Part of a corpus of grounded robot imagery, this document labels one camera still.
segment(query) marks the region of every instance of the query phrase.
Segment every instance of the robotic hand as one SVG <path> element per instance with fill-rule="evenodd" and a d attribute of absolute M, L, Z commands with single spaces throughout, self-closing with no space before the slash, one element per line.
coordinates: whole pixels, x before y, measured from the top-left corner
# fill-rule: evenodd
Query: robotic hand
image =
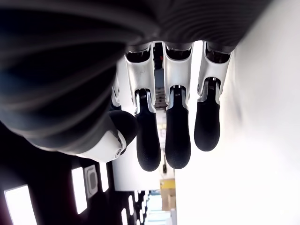
<path fill-rule="evenodd" d="M 191 154 L 193 42 L 204 40 L 194 139 L 210 151 L 231 52 L 270 2 L 0 1 L 0 121 L 40 149 L 99 162 L 118 158 L 137 135 L 139 163 L 153 171 L 161 151 L 151 43 L 163 40 L 165 154 L 183 168 Z M 135 117 L 118 101 L 116 63 L 124 53 Z"/>
<path fill-rule="evenodd" d="M 137 156 L 146 171 L 155 170 L 161 158 L 155 114 L 155 82 L 151 44 L 131 46 L 125 55 L 135 117 L 139 124 Z M 188 100 L 193 43 L 163 43 L 165 69 L 165 157 L 174 169 L 185 167 L 191 155 Z M 215 148 L 220 136 L 219 97 L 223 90 L 231 53 L 213 50 L 203 43 L 198 81 L 199 99 L 194 139 L 203 151 Z"/>

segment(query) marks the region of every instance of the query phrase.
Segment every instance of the ceiling light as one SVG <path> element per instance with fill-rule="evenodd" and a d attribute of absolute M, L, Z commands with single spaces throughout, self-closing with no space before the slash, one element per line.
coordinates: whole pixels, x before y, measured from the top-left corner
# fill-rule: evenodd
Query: ceiling light
<path fill-rule="evenodd" d="M 122 210 L 121 216 L 122 216 L 122 224 L 123 225 L 128 225 L 127 224 L 127 215 L 126 215 L 126 209 L 125 208 Z"/>
<path fill-rule="evenodd" d="M 137 190 L 135 190 L 135 202 L 137 203 L 139 201 L 139 194 L 137 193 Z"/>
<path fill-rule="evenodd" d="M 27 185 L 4 191 L 4 195 L 14 225 L 37 225 Z"/>
<path fill-rule="evenodd" d="M 132 195 L 128 197 L 128 203 L 129 203 L 129 213 L 132 216 L 133 215 L 133 201 L 132 201 Z"/>
<path fill-rule="evenodd" d="M 101 176 L 102 191 L 105 192 L 109 188 L 106 163 L 99 163 L 99 165 L 100 165 L 100 176 Z"/>
<path fill-rule="evenodd" d="M 86 196 L 85 196 L 82 167 L 72 170 L 72 181 L 73 181 L 73 189 L 74 189 L 77 214 L 80 214 L 88 207 L 86 202 Z"/>

